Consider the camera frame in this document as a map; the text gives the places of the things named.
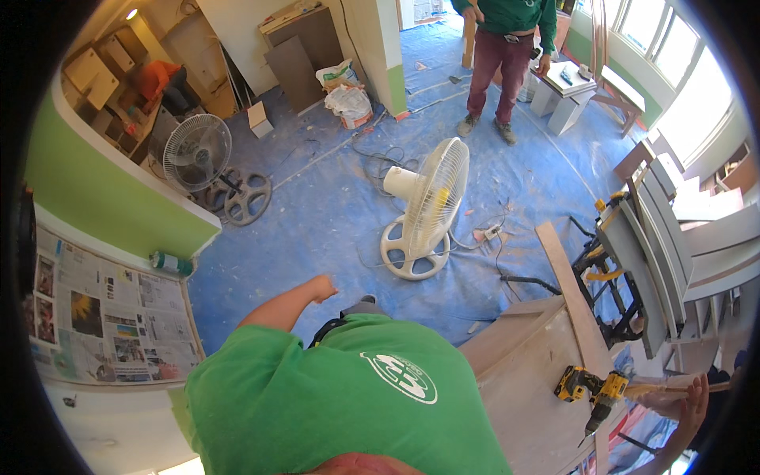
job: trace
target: newspaper page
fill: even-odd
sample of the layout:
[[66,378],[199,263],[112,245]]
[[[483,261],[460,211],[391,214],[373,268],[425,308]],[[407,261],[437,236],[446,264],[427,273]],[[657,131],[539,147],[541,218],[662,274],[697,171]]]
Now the newspaper page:
[[201,360],[178,280],[138,271],[37,228],[23,303],[41,375],[88,385],[180,382]]

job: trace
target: work boot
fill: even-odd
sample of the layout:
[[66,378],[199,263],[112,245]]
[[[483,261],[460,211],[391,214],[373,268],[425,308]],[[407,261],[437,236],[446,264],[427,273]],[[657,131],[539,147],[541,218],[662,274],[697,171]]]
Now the work boot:
[[467,137],[470,132],[473,131],[473,127],[478,123],[479,120],[480,116],[467,114],[467,117],[465,117],[462,122],[459,122],[459,125],[457,126],[457,133],[461,137]]
[[512,131],[512,126],[509,122],[506,124],[501,124],[499,123],[499,120],[494,117],[493,124],[496,126],[496,130],[499,131],[499,134],[502,136],[502,138],[507,142],[507,145],[517,144],[518,136],[515,135],[515,133]]

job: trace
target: cordless drill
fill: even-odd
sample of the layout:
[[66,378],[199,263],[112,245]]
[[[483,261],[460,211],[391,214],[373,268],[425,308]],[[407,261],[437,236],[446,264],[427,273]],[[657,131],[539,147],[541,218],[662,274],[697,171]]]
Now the cordless drill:
[[589,401],[594,408],[591,410],[591,418],[586,423],[585,440],[586,437],[594,434],[599,429],[599,425],[609,416],[627,385],[628,379],[621,372],[610,371],[606,379],[602,379],[591,374],[586,368],[570,365],[559,380],[554,395],[571,403],[581,399],[586,388],[591,391]]

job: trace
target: white box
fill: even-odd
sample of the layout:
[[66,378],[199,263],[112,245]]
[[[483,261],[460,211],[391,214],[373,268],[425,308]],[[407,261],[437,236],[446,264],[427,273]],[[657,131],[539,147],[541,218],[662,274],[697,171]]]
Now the white box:
[[258,138],[262,138],[274,130],[274,127],[272,127],[272,124],[267,119],[263,102],[259,101],[248,109],[248,125]]

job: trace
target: electrical outlet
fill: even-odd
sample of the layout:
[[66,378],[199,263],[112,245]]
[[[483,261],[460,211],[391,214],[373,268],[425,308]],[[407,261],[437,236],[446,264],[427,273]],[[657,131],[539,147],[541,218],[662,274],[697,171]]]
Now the electrical outlet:
[[483,235],[488,239],[489,241],[499,235],[499,233],[502,231],[502,227],[498,224],[494,224],[490,228],[488,228]]

